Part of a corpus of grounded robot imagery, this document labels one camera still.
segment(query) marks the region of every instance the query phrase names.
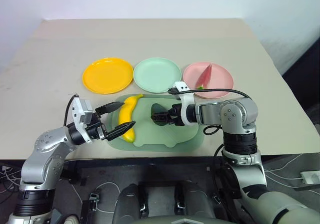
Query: black wire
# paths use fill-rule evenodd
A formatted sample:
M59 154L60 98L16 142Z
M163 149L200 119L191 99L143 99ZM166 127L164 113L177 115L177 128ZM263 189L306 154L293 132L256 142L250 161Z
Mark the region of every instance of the black wire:
M71 103L72 103L72 100L74 100L74 98L75 97L79 97L79 95L78 94L75 94L75 95L72 95L72 97L70 98L70 100L69 100L69 102L68 102L68 104L66 105L66 112L65 112L65 114L64 114L64 126L66 126L66 120L67 120L67 118L68 118L68 112L69 112L69 108L70 108L70 105L71 105Z
M210 129L210 128L216 128L213 132L207 132L207 130L208 129ZM213 135L213 134L216 134L220 129L222 129L221 128L221 126L219 126L219 125L209 125L209 126L207 126L207 127L205 127L204 129L203 129L203 133L205 134L205 135Z
M197 92L214 92L214 91L224 91L224 92L233 92L233 93L237 93L239 95L242 95L244 97L247 97L249 99L251 99L251 97L249 95L247 95L244 92L241 92L239 90L233 90L233 89L203 89L203 90L185 90L185 91L172 91L171 89L168 90L169 94L172 95L180 95L180 94L187 94L187 93L197 93Z
M221 144L217 149L216 149L216 151L215 151L215 153L214 153L214 155L213 155L213 157L215 158L217 155L218 155L218 153L219 153L219 151L223 148L223 146L224 146L224 144ZM223 205L223 207L224 207L224 209L229 213L229 215L231 216L231 218L236 222L236 223L239 223L239 221L237 220L237 218L235 218L234 216L233 216L233 214L232 214L232 211L228 208L228 206L224 203L224 201L222 200L222 198L220 197L220 194L219 194L219 189L218 189L218 185L217 185L217 180L216 180L216 178L215 178L215 171L216 170L216 164L215 164L215 162L214 162L214 164L212 165L212 172L213 172L213 178L212 178L212 180L213 180L213 185L214 185L214 187L215 187L215 189L216 189L216 195L219 197L219 199L220 199L220 201L221 201L221 203L222 203L222 205Z
M0 205L1 205L2 203L4 203L6 200L8 200L12 195L13 195L13 192L11 192L10 195L8 195L4 200L2 200L2 201L0 202Z

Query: green plate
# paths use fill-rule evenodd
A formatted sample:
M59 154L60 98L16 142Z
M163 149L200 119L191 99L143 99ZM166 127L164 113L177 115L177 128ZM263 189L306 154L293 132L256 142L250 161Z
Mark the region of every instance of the green plate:
M116 101L124 101L125 95L119 97ZM131 151L166 151L166 152L188 152L198 148L204 138L203 127L193 126L158 126L150 118L151 105L159 103L167 109L172 104L180 103L170 95L144 95L138 100L138 103L132 113L132 120L136 121L133 126L135 131L134 143L126 142L122 137L118 137L109 145L120 150ZM114 129L118 125L119 111L114 111L107 116L107 129Z
M181 70L175 62L165 58L149 58L137 64L133 71L136 84L152 93L163 93L181 80Z

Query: table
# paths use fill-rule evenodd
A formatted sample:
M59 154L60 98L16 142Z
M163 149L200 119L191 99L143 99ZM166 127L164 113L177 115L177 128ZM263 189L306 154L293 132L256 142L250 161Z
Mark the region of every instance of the table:
M134 82L110 95L87 90L82 84L84 69L104 57L119 57L133 66L149 57L165 57L182 70L196 61L220 64L233 75L234 88L249 94L258 106L262 155L320 152L313 124L240 19L52 20L41 23L0 74L0 159L26 159L42 132L62 126L74 93L91 100L94 108L121 95L147 93ZM198 149L181 153L121 151L95 141L68 158L212 156L222 141L219 132L206 136Z

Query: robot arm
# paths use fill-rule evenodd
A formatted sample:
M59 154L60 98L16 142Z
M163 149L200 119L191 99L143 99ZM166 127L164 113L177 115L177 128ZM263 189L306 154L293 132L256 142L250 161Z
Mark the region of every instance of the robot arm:
M112 102L93 112L88 100L73 99L74 122L40 135L31 156L23 164L17 204L9 217L9 224L50 223L55 187L66 156L84 143L92 143L94 139L111 141L129 130L134 121L119 125L110 132L100 121L101 115L123 104Z
M167 112L154 113L151 118L158 125L208 125L223 130L221 181L232 199L238 199L251 217L261 224L318 223L318 212L307 208L293 198L267 190L261 154L257 149L255 120L258 108L255 102L244 98L226 101L195 103L193 93L184 82L176 82L169 93L181 104Z

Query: plate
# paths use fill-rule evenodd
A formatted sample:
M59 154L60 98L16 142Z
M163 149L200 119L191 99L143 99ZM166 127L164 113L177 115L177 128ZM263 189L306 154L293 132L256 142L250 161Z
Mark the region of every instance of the plate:
M127 87L133 78L129 62L119 58L104 58L90 64L82 75L82 82L92 92L112 94Z
M195 89L195 83L209 64L212 64L212 71L211 79L208 83L207 89L232 89L234 87L234 79L232 78L230 72L224 67L211 62L196 62L187 66L183 73L183 81L185 81L190 89ZM202 92L195 94L202 98L212 99L225 96L228 94L228 92Z
M134 69L136 84L152 93L163 93L175 81L181 80L181 70L175 62L165 58L149 58L141 61Z
M115 101L124 101L132 95L123 95ZM125 151L159 151L159 152L191 152L199 148L204 140L204 126L175 126L156 125L150 118L151 106L159 103L166 109L172 104L181 103L172 95L146 94L140 98L132 113L135 133L134 143L126 142L123 137L118 137L108 144L115 149ZM114 129L118 125L119 110L113 111L106 117L107 130Z

